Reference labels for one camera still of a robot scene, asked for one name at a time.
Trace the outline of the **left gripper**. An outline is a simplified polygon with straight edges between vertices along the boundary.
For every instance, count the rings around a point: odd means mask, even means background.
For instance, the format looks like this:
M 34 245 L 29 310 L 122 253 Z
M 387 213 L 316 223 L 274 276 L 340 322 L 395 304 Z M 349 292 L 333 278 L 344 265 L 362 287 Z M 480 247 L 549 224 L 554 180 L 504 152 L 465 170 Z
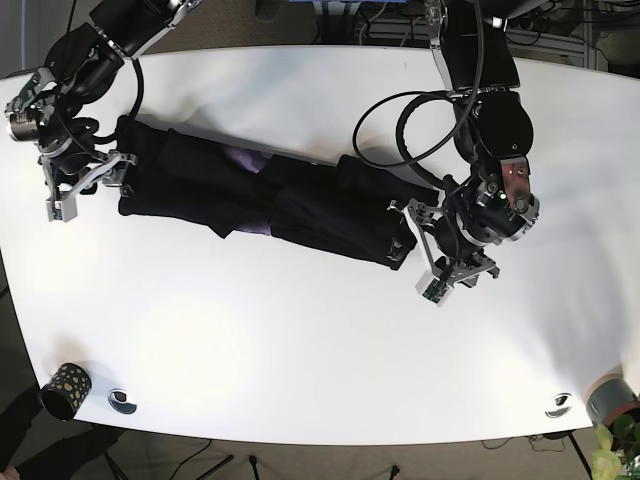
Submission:
M 416 199 L 402 204 L 392 200 L 390 211 L 401 213 L 425 262 L 426 271 L 416 284 L 416 291 L 434 304 L 443 304 L 458 285 L 476 286 L 482 273 L 497 279 L 500 269 L 485 255 L 483 247 L 461 241 L 460 231 L 442 207 L 428 206 Z

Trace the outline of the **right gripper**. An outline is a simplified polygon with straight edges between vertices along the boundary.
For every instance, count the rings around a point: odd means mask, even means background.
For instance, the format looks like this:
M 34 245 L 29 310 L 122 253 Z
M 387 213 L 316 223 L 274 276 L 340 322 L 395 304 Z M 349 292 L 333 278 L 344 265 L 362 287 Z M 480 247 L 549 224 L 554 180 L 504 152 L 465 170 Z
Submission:
M 131 153 L 121 153 L 117 150 L 111 150 L 107 154 L 100 153 L 97 165 L 82 167 L 78 179 L 71 183 L 69 190 L 64 191 L 60 190 L 62 184 L 62 179 L 59 178 L 62 174 L 60 163 L 55 164 L 50 157 L 42 155 L 45 183 L 49 189 L 49 198 L 46 201 L 49 221 L 68 222 L 74 219 L 78 215 L 76 197 L 98 183 L 106 187 L 122 189 L 128 168 L 137 163 L 137 156 Z

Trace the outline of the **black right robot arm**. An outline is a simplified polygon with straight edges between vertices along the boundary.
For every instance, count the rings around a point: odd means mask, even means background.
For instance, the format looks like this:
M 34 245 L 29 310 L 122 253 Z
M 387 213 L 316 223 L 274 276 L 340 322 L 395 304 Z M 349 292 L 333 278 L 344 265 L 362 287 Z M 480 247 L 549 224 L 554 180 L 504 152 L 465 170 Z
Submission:
M 39 151 L 49 190 L 48 217 L 68 222 L 77 215 L 76 198 L 93 194 L 98 184 L 120 188 L 137 158 L 117 150 L 99 151 L 116 136 L 100 136 L 97 120 L 81 116 L 101 99 L 118 71 L 134 68 L 137 93 L 129 112 L 135 118 L 144 96 L 139 58 L 195 8 L 196 1 L 102 1 L 89 21 L 68 28 L 49 50 L 21 91 L 7 103 L 6 126 L 16 142 Z

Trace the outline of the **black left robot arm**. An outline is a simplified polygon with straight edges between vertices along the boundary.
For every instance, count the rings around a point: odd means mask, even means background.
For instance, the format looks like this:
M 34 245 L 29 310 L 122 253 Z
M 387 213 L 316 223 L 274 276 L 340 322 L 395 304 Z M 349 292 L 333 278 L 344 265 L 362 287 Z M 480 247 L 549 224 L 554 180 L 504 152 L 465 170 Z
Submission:
M 410 196 L 390 208 L 402 213 L 417 239 L 426 271 L 416 289 L 439 305 L 457 285 L 472 288 L 500 269 L 484 250 L 516 241 L 539 218 L 530 186 L 532 122 L 517 88 L 519 75 L 507 47 L 508 20 L 525 12 L 522 1 L 426 1 L 429 48 L 444 82 L 441 91 L 410 91 L 395 127 L 400 166 L 442 193 L 442 200 Z M 409 152 L 411 115 L 445 101 L 456 123 L 435 146 Z

